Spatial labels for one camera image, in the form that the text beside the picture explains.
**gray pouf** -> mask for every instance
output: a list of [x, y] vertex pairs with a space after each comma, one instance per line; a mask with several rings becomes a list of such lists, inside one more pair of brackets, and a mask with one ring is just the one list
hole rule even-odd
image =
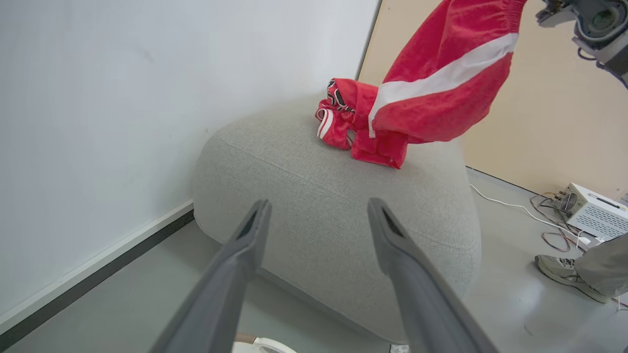
[[392, 284], [377, 265], [367, 201], [385, 200], [463, 296], [479, 270], [480, 228], [461, 143], [410, 145], [400, 170], [356, 161], [316, 137], [318, 100], [215, 133], [195, 171], [196, 220], [224, 242], [253, 202], [270, 199], [263, 275], [358, 330], [405, 343]]

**gray sneaker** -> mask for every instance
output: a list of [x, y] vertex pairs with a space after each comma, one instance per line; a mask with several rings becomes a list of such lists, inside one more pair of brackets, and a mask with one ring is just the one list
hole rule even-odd
[[591, 286], [589, 286], [587, 282], [585, 282], [576, 273], [574, 259], [562, 259], [548, 255], [537, 255], [534, 257], [534, 262], [536, 262], [536, 266], [544, 275], [562, 285], [575, 287], [582, 293], [590, 296], [593, 300], [599, 301], [600, 303], [606, 303], [609, 299], [597, 290], [591, 288]]

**white electronic device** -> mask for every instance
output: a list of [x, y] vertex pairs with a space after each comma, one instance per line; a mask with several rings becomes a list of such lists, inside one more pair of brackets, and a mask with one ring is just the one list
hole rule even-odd
[[554, 205], [572, 225], [605, 241], [628, 233], [628, 208], [574, 183], [561, 192]]

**pant leg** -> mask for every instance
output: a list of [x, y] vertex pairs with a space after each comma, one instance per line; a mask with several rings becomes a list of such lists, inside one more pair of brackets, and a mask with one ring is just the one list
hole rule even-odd
[[609, 298], [628, 291], [628, 234], [591, 248], [576, 259], [576, 272]]

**white cable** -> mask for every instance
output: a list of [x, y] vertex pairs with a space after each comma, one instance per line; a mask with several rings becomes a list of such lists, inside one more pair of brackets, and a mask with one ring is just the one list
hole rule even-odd
[[580, 232], [578, 232], [578, 235], [575, 235], [574, 233], [572, 233], [571, 231], [569, 231], [569, 229], [562, 228], [560, 225], [556, 225], [556, 224], [554, 224], [554, 223], [550, 223], [550, 222], [545, 222], [545, 221], [544, 221], [544, 220], [542, 220], [542, 219], [536, 218], [533, 214], [531, 214], [531, 213], [530, 213], [530, 211], [528, 211], [528, 209], [527, 209], [527, 208], [525, 208], [525, 207], [523, 207], [523, 206], [521, 206], [521, 205], [511, 205], [511, 204], [507, 204], [507, 203], [505, 203], [505, 202], [501, 202], [500, 200], [496, 200], [496, 199], [494, 199], [494, 198], [486, 197], [486, 196], [484, 196], [484, 194], [483, 194], [483, 193], [481, 193], [481, 192], [480, 192], [480, 190], [478, 190], [478, 189], [477, 189], [475, 186], [473, 186], [472, 184], [469, 184], [469, 186], [470, 186], [470, 187], [472, 187], [472, 188], [473, 188], [473, 189], [474, 189], [477, 193], [479, 193], [481, 197], [486, 198], [488, 201], [497, 202], [498, 204], [502, 204], [502, 205], [505, 205], [505, 206], [510, 206], [510, 207], [519, 207], [519, 208], [521, 208], [521, 209], [526, 210], [526, 212], [530, 215], [530, 217], [532, 217], [532, 218], [534, 218], [534, 219], [538, 220], [540, 223], [545, 223], [545, 224], [547, 224], [547, 225], [551, 225], [552, 227], [557, 227], [557, 228], [560, 228], [560, 229], [564, 230], [565, 232], [567, 232], [567, 233], [569, 233], [569, 234], [573, 235], [573, 237], [574, 237], [574, 238], [576, 238], [576, 249], [578, 249], [578, 243], [580, 242], [580, 233], [582, 233], [583, 231], [580, 231]]

